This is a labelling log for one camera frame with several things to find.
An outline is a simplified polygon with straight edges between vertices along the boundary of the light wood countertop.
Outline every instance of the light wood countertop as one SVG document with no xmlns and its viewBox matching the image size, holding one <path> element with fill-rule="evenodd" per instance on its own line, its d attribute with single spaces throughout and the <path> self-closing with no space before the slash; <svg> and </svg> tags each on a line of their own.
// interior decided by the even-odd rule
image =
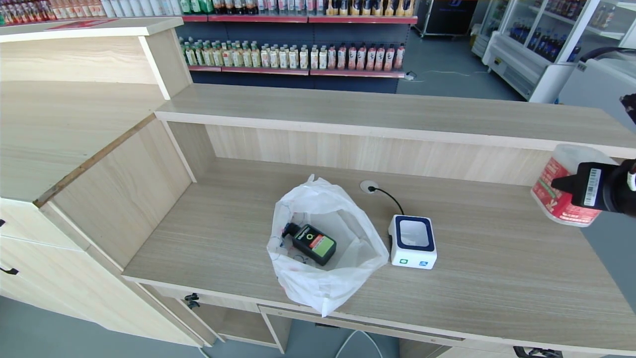
<svg viewBox="0 0 636 358">
<path fill-rule="evenodd" d="M 40 22 L 37 24 L 25 24 L 0 27 L 0 43 L 34 41 L 39 39 L 61 38 L 97 38 L 113 36 L 150 36 L 158 32 L 183 25 L 181 17 L 139 17 L 120 18 L 91 27 L 80 29 L 51 30 L 52 27 L 71 24 L 78 21 L 91 21 L 91 19 L 77 19 L 60 22 Z"/>
<path fill-rule="evenodd" d="M 582 143 L 636 157 L 636 136 L 602 110 L 553 104 L 193 84 L 156 112 L 176 122 L 552 151 Z"/>
<path fill-rule="evenodd" d="M 156 85 L 3 82 L 0 195 L 37 199 L 163 102 Z"/>
<path fill-rule="evenodd" d="M 312 173 L 342 186 L 388 241 L 394 203 L 358 186 L 378 182 L 407 214 L 432 219 L 439 250 L 431 271 L 380 268 L 333 317 L 510 345 L 636 352 L 636 315 L 581 231 L 546 218 L 529 188 L 516 185 L 218 159 L 123 275 L 310 310 L 288 300 L 265 246 L 274 204 Z"/>
</svg>

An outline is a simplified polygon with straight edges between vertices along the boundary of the barcode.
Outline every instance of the barcode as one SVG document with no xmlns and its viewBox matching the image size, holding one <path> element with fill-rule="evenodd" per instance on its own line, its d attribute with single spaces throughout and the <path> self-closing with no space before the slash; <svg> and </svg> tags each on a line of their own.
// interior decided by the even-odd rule
<svg viewBox="0 0 636 358">
<path fill-rule="evenodd" d="M 598 192 L 598 182 L 600 181 L 600 169 L 590 170 L 590 178 L 588 179 L 588 188 L 585 190 L 585 206 L 594 206 L 596 204 L 596 194 Z"/>
</svg>

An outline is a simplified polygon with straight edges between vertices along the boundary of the checkout counter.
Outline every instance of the checkout counter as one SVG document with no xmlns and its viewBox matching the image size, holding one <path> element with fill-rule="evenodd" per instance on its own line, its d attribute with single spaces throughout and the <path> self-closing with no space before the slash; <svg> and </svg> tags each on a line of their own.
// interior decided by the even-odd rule
<svg viewBox="0 0 636 358">
<path fill-rule="evenodd" d="M 192 84 L 180 21 L 0 29 L 0 266 L 19 270 L 3 274 L 0 294 L 196 346 L 239 340 L 284 352 L 301 319 L 398 337 L 402 358 L 512 358 L 517 346 L 636 355 L 636 313 L 603 263 L 530 196 L 559 143 L 636 157 L 636 136 L 613 118 L 550 104 Z M 387 245 L 394 207 L 363 193 L 362 180 L 430 217 L 435 268 L 388 264 L 325 318 L 290 301 L 265 246 L 275 202 L 312 173 L 345 189 Z M 45 248 L 58 255 L 34 262 Z M 67 290 L 48 290 L 56 281 Z M 29 301 L 32 291 L 50 299 Z"/>
</svg>

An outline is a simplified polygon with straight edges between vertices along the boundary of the display cooler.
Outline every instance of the display cooler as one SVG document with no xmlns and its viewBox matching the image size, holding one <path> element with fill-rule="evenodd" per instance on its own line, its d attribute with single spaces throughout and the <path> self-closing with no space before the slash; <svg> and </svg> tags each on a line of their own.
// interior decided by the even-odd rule
<svg viewBox="0 0 636 358">
<path fill-rule="evenodd" d="M 581 54 L 636 47 L 636 1 L 511 0 L 482 62 L 529 102 L 553 103 Z"/>
<path fill-rule="evenodd" d="M 509 0 L 494 0 L 489 2 L 488 9 L 486 10 L 486 16 L 484 16 L 481 22 L 481 29 L 475 43 L 473 44 L 473 53 L 479 57 L 483 57 L 486 52 L 488 42 L 492 37 L 494 31 L 499 30 L 501 20 L 504 18 L 506 9 L 508 8 Z"/>
</svg>

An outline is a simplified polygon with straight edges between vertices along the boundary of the plastic bag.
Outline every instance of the plastic bag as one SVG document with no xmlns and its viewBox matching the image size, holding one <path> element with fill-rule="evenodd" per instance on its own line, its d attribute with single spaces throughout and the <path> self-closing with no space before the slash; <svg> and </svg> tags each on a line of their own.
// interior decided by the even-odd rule
<svg viewBox="0 0 636 358">
<path fill-rule="evenodd" d="M 336 252 L 325 266 L 293 247 L 289 236 L 281 237 L 289 222 L 310 224 L 336 241 Z M 276 203 L 267 252 L 287 297 L 313 307 L 323 317 L 353 296 L 389 260 L 365 212 L 341 187 L 322 178 L 314 181 L 314 175 Z"/>
</svg>

